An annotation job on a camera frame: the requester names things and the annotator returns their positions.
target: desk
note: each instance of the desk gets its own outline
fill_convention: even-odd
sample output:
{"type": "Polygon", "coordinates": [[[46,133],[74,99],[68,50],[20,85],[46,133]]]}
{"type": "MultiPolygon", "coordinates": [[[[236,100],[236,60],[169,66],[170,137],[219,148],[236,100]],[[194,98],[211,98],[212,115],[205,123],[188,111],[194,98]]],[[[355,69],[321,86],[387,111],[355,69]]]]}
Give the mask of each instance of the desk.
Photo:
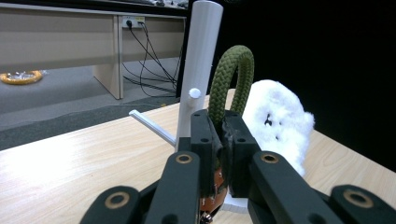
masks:
{"type": "Polygon", "coordinates": [[[159,59],[180,56],[185,17],[138,13],[131,6],[122,9],[129,11],[111,11],[116,9],[110,6],[105,11],[0,2],[0,73],[94,65],[93,75],[121,99],[121,64],[144,60],[146,51],[138,41],[147,41],[143,29],[134,29],[136,40],[122,28],[122,16],[146,18],[159,59]]]}
{"type": "MultiPolygon", "coordinates": [[[[176,136],[178,105],[144,114],[176,136]]],[[[131,117],[0,151],[0,223],[79,223],[106,189],[142,190],[159,179],[173,152],[131,117]]],[[[312,132],[304,167],[304,179],[323,193],[352,184],[396,207],[396,174],[322,133],[312,132]]],[[[248,214],[220,211],[215,223],[251,220],[248,214]]]]}

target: white vertical pole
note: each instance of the white vertical pole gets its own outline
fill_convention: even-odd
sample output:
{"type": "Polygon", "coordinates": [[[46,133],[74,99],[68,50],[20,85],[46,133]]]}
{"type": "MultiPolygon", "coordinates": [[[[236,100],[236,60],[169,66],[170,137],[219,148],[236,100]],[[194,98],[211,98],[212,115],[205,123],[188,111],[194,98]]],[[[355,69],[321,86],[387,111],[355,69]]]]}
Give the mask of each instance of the white vertical pole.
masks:
{"type": "Polygon", "coordinates": [[[191,114],[204,108],[222,12],[222,5],[212,1],[201,0],[192,4],[180,94],[176,150],[180,137],[191,137],[191,114]]]}

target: green rope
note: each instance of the green rope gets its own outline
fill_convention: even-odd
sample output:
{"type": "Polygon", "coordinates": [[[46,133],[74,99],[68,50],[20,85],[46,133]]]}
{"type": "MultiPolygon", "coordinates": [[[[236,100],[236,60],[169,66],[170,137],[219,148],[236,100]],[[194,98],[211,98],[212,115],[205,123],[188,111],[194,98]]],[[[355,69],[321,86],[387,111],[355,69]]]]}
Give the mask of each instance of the green rope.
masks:
{"type": "Polygon", "coordinates": [[[216,67],[207,109],[208,116],[216,128],[219,128],[224,118],[227,92],[236,68],[238,68],[238,79],[230,110],[242,115],[254,76],[253,54],[245,46],[236,45],[226,50],[216,67]]]}

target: gray carpet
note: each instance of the gray carpet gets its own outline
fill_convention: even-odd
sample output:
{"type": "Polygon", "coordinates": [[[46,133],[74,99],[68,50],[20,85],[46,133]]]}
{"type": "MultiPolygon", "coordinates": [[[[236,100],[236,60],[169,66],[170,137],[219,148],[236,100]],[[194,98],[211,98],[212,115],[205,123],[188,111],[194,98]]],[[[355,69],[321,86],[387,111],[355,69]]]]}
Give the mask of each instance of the gray carpet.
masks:
{"type": "Polygon", "coordinates": [[[101,108],[76,112],[55,119],[32,122],[0,132],[0,150],[17,147],[55,135],[73,132],[96,124],[129,116],[131,110],[139,112],[159,108],[163,104],[177,103],[175,97],[149,97],[122,105],[108,105],[101,108]]]}

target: white desk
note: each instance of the white desk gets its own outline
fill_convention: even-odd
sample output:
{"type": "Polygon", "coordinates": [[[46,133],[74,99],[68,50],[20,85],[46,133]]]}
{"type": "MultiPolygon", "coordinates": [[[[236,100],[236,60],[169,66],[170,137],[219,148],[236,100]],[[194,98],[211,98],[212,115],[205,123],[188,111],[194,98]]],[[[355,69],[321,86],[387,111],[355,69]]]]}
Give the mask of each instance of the white desk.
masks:
{"type": "MultiPolygon", "coordinates": [[[[146,53],[121,27],[125,15],[146,18],[158,58],[179,56],[184,17],[0,3],[0,73],[95,65],[93,75],[123,98],[120,64],[143,60],[146,53]]],[[[146,44],[143,29],[134,34],[146,44]]]]}

